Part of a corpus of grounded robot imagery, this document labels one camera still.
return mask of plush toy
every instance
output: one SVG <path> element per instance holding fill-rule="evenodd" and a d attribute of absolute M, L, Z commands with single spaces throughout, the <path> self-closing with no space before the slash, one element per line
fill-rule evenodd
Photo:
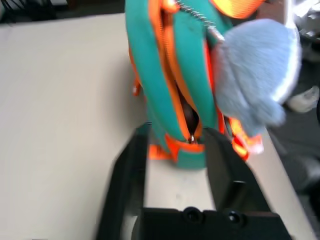
<path fill-rule="evenodd" d="M 300 69 L 298 36 L 274 20 L 252 20 L 226 32 L 211 53 L 217 106 L 238 119 L 249 137 L 285 121 L 281 104 Z"/>

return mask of table surface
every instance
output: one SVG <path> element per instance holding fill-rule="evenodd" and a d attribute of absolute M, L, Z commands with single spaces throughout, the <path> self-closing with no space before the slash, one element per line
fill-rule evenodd
<path fill-rule="evenodd" d="M 127 49 L 123 14 L 0 28 L 0 239 L 92 239 L 113 160 L 146 120 Z M 266 198 L 315 239 L 267 133 L 264 147 L 249 165 Z M 204 170 L 148 168 L 147 206 L 213 208 Z"/>

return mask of metal spring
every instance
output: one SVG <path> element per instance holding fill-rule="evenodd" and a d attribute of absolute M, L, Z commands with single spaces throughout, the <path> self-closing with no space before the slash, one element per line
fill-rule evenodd
<path fill-rule="evenodd" d="M 180 10 L 183 12 L 186 12 L 193 16 L 194 18 L 200 20 L 202 23 L 204 23 L 204 26 L 209 30 L 209 32 L 220 42 L 223 42 L 225 40 L 224 36 L 217 30 L 215 23 L 208 20 L 207 17 L 205 17 L 200 12 L 196 11 L 192 7 L 185 5 L 181 0 L 175 0 L 176 4 L 179 6 Z"/>

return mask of zipper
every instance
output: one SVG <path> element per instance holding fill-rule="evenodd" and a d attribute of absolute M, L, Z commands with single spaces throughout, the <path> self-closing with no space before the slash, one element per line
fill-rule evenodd
<path fill-rule="evenodd" d="M 209 21 L 203 14 L 194 10 L 193 8 L 185 5 L 181 0 L 150 0 L 149 1 L 149 14 L 153 29 L 155 31 L 157 45 L 163 73 L 167 81 L 168 89 L 173 101 L 173 106 L 176 111 L 177 120 L 180 130 L 186 142 L 195 144 L 200 138 L 202 133 L 202 124 L 199 120 L 198 125 L 194 132 L 188 129 L 187 121 L 184 115 L 181 99 L 178 93 L 177 82 L 175 74 L 173 73 L 172 63 L 177 62 L 175 58 L 175 45 L 173 42 L 173 14 L 183 11 L 189 13 L 194 18 L 204 23 L 204 26 L 213 34 L 219 41 L 223 41 L 224 37 L 218 32 L 213 22 Z M 187 99 L 191 107 L 195 109 L 195 105 L 191 97 Z"/>
<path fill-rule="evenodd" d="M 176 85 L 175 77 L 169 61 L 169 58 L 172 57 L 172 49 L 169 47 L 170 43 L 168 38 L 170 38 L 170 34 L 172 34 L 170 29 L 173 27 L 173 14 L 176 13 L 179 8 L 175 1 L 172 0 L 150 0 L 149 4 L 151 7 L 149 9 L 150 19 L 157 38 L 163 73 L 173 101 L 179 127 L 183 137 L 185 138 L 185 141 L 195 144 L 197 142 L 197 138 L 199 138 L 201 135 L 202 127 L 198 123 L 198 126 L 194 132 L 189 131 L 181 99 L 179 97 L 178 87 Z"/>

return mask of orange trim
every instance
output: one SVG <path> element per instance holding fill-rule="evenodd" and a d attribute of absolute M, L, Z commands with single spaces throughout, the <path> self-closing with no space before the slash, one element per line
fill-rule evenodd
<path fill-rule="evenodd" d="M 212 90 L 213 96 L 215 95 L 215 76 L 214 76 L 214 70 L 213 66 L 215 64 L 215 58 L 210 55 L 210 50 L 209 50 L 209 44 L 206 41 L 204 43 L 204 50 L 205 50 L 205 60 L 206 60 L 206 70 L 207 74 L 209 76 L 209 84 Z M 224 115 L 220 111 L 220 109 L 217 106 L 216 100 L 214 99 L 214 105 L 215 105 L 215 112 L 217 115 L 217 120 L 218 120 L 218 129 L 221 134 L 225 134 L 225 119 Z"/>
<path fill-rule="evenodd" d="M 140 81 L 140 78 L 139 78 L 139 74 L 138 74 L 138 71 L 137 71 L 135 60 L 134 60 L 134 57 L 132 56 L 132 52 L 131 52 L 131 48 L 130 47 L 129 47 L 128 51 L 129 51 L 130 62 L 131 62 L 131 65 L 132 65 L 132 68 L 133 68 L 133 72 L 134 72 L 133 89 L 135 89 L 135 91 L 133 92 L 133 95 L 134 96 L 138 96 L 140 91 L 141 91 L 141 81 Z"/>
<path fill-rule="evenodd" d="M 214 75 L 213 75 L 213 69 L 212 69 L 212 59 L 210 56 L 210 51 L 209 51 L 209 45 L 208 42 L 205 40 L 204 41 L 204 57 L 206 61 L 206 74 L 209 78 L 209 85 L 214 92 Z"/>
<path fill-rule="evenodd" d="M 239 142 L 237 141 L 237 139 L 233 139 L 232 140 L 232 147 L 233 150 L 244 160 L 246 161 L 249 158 L 249 152 L 242 146 L 239 144 Z"/>
<path fill-rule="evenodd" d="M 205 150 L 205 146 L 203 144 L 177 141 L 170 137 L 168 134 L 165 134 L 164 140 L 172 154 L 174 162 L 178 161 L 178 154 L 180 149 L 191 153 L 201 153 Z"/>
<path fill-rule="evenodd" d="M 175 83 L 175 78 L 170 69 L 170 65 L 168 63 L 167 55 L 170 55 L 169 51 L 166 51 L 167 40 L 165 36 L 165 28 L 169 26 L 167 17 L 169 14 L 166 14 L 164 19 L 161 16 L 161 0 L 150 0 L 148 1 L 148 10 L 151 24 L 153 26 L 153 30 L 155 32 L 155 36 L 158 42 L 158 52 L 160 57 L 160 62 L 164 74 L 164 78 L 173 102 L 173 107 L 176 112 L 177 121 L 180 126 L 180 130 L 182 132 L 183 137 L 187 140 L 190 138 L 190 133 L 187 127 L 184 111 L 182 109 L 182 105 L 180 102 L 177 86 Z"/>
<path fill-rule="evenodd" d="M 214 6 L 223 14 L 245 19 L 253 14 L 265 0 L 211 0 Z"/>
<path fill-rule="evenodd" d="M 148 150 L 148 159 L 149 160 L 168 160 L 172 159 L 170 153 L 164 151 L 160 145 L 150 144 Z"/>

